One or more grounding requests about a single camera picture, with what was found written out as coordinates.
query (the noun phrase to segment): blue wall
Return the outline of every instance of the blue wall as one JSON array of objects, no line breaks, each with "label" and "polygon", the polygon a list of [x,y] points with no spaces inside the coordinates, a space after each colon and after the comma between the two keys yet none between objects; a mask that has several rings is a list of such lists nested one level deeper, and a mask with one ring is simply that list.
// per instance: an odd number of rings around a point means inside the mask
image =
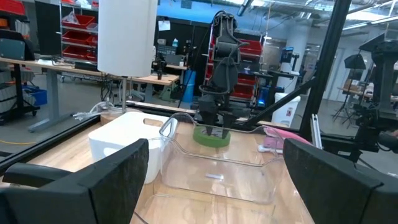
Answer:
[{"label": "blue wall", "polygon": [[[238,28],[260,31],[266,30],[266,21],[262,18],[261,12],[256,13],[256,11],[246,11],[243,16],[238,17],[236,16],[238,9],[238,7],[233,6],[220,6],[215,4],[211,6],[211,4],[208,3],[195,1],[192,2],[191,9],[182,9],[181,0],[176,0],[176,2],[170,0],[161,0],[160,5],[157,7],[157,15],[210,23],[218,11],[225,10],[226,12],[229,12],[235,16],[238,22]],[[269,28],[274,27],[279,23],[279,20],[271,19]],[[287,30],[285,28],[285,24],[270,30],[269,36],[278,39],[286,39]]]}]

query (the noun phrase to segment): white bottle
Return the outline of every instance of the white bottle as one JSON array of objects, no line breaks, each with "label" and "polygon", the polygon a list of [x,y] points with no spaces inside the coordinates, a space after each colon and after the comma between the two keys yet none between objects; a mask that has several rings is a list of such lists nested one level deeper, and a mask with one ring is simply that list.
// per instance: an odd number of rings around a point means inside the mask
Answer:
[{"label": "white bottle", "polygon": [[174,41],[173,41],[173,47],[178,47],[178,40],[177,40],[177,39],[174,39]]}]

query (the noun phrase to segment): white box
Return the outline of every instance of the white box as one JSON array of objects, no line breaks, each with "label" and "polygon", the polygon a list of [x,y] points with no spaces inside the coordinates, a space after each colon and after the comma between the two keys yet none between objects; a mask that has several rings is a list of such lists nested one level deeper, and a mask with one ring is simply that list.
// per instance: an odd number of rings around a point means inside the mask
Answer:
[{"label": "white box", "polygon": [[[159,126],[147,124],[158,121]],[[128,112],[114,121],[88,134],[91,153],[96,161],[134,143],[140,138],[156,139],[149,141],[149,161],[145,184],[151,183],[160,170],[160,128],[168,117],[138,112]]]},{"label": "white box", "polygon": [[[283,97],[287,96],[287,93],[276,93],[275,94],[275,102],[283,99]],[[283,107],[279,108],[272,114],[272,122],[275,124],[285,124],[288,127],[292,125],[292,121],[294,118],[294,114],[296,113],[297,106],[301,97],[296,97],[292,101],[285,104]]]}]

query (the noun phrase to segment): pink object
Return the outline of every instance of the pink object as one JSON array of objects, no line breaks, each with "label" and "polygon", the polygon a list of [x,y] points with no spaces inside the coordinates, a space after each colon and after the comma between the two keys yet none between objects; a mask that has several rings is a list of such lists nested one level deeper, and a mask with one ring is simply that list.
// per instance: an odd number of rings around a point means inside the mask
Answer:
[{"label": "pink object", "polygon": [[288,131],[284,131],[284,130],[277,129],[277,128],[270,128],[270,127],[265,127],[264,131],[267,134],[267,137],[264,139],[264,143],[263,143],[264,148],[283,149],[284,141],[287,138],[295,139],[302,143],[312,145],[310,142],[308,142],[304,138],[301,138],[300,136],[293,134],[291,132],[288,132]]}]

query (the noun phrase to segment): pillar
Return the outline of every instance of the pillar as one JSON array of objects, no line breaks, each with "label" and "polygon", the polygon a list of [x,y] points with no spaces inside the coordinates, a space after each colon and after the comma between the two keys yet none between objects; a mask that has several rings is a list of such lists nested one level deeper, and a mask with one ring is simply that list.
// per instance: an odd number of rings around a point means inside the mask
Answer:
[{"label": "pillar", "polygon": [[[304,58],[304,53],[305,49],[307,47],[307,40],[308,36],[310,35],[310,29],[311,29],[311,22],[312,20],[306,20],[303,22],[293,22],[291,23],[290,26],[288,26],[289,32],[287,36],[287,43],[286,47],[293,47],[293,53],[294,54],[299,54],[300,57],[297,59],[297,63],[295,66],[295,71],[298,72],[300,70],[301,63]],[[290,64],[288,63],[283,63],[281,65],[280,70],[282,72],[290,72],[292,71],[292,67],[294,62],[294,58],[292,58],[292,61]],[[280,77],[278,79],[278,84],[277,86],[279,87],[284,87],[285,88],[285,93],[291,93],[294,91],[294,88],[297,83],[297,78],[295,77],[293,80],[289,78],[284,78]]]}]

